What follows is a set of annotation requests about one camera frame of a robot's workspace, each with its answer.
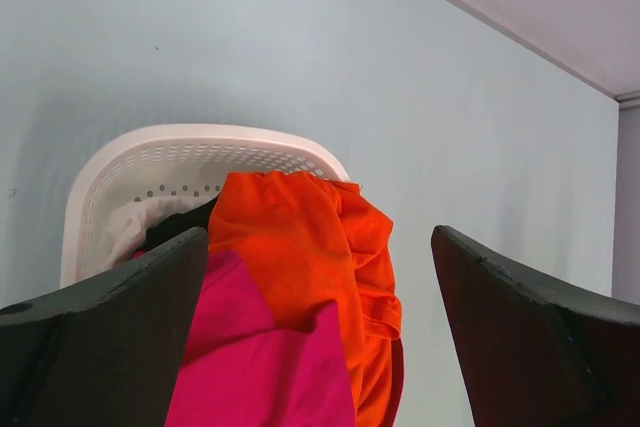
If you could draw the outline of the orange t shirt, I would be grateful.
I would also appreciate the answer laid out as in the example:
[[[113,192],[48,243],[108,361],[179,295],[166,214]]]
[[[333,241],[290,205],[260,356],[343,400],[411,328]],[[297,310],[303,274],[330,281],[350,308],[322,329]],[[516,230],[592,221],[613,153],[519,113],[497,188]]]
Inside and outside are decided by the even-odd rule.
[[[280,171],[229,174],[208,223],[210,252],[241,255],[279,326],[336,303],[359,426],[392,425],[402,391],[392,229],[359,185]]]

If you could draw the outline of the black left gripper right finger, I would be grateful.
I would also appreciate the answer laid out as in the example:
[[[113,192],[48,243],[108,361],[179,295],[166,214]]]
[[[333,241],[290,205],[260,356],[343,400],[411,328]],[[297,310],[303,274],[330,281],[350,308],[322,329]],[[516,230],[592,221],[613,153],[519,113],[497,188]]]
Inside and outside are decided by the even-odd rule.
[[[449,226],[431,246],[477,426],[636,426],[639,308]]]

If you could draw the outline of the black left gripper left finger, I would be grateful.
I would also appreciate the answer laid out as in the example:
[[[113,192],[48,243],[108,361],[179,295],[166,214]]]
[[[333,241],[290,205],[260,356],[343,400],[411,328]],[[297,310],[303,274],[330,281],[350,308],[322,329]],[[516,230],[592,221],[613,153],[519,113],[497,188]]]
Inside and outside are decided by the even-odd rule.
[[[164,424],[204,279],[192,228],[114,269],[1,311],[4,426]]]

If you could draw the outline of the pink t shirt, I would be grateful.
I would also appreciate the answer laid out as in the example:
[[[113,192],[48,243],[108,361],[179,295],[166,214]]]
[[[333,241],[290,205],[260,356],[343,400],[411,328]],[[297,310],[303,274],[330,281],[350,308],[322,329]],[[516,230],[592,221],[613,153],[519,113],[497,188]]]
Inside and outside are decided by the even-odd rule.
[[[279,327],[241,256],[211,255],[165,423],[355,425],[336,304]]]

